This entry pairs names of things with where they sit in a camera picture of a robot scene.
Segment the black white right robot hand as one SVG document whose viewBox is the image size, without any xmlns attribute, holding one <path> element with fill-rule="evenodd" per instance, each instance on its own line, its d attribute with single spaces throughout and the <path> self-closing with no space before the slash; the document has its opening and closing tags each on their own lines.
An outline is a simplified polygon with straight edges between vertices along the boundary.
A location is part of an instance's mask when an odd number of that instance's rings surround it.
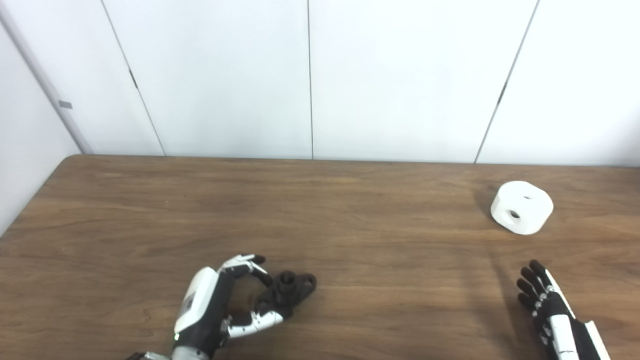
<svg viewBox="0 0 640 360">
<path fill-rule="evenodd" d="M 550 360 L 609 360 L 594 321 L 576 317 L 551 272 L 538 260 L 520 271 L 518 301 L 530 313 Z"/>
</svg>

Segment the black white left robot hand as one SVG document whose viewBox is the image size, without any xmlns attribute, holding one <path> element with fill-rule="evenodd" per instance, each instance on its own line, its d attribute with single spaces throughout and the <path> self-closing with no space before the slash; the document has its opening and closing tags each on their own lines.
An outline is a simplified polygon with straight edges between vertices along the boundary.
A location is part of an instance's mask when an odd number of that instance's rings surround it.
<svg viewBox="0 0 640 360">
<path fill-rule="evenodd" d="M 281 292 L 274 278 L 263 269 L 265 258 L 240 254 L 218 269 L 202 268 L 192 279 L 174 324 L 172 360 L 212 360 L 229 340 L 269 330 L 294 314 L 299 296 Z M 227 312 L 237 281 L 253 276 L 266 287 L 249 312 Z"/>
</svg>

